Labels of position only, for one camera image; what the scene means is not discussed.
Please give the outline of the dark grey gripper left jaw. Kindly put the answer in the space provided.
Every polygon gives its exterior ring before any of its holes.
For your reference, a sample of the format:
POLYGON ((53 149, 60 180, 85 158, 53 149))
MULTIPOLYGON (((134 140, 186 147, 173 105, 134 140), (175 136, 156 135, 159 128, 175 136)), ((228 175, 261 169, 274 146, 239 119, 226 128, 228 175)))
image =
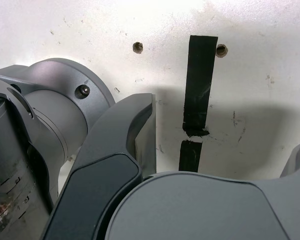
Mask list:
POLYGON ((156 100, 130 95, 93 125, 42 234, 44 240, 102 240, 117 206, 157 171, 156 100))

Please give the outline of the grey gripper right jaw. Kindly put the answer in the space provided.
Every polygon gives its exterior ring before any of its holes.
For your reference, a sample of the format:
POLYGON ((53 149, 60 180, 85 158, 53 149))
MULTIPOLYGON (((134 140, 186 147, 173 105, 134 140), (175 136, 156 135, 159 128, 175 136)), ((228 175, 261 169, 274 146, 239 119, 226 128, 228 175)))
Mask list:
POLYGON ((300 240, 300 145, 285 175, 240 181, 156 174, 118 205, 107 240, 300 240))

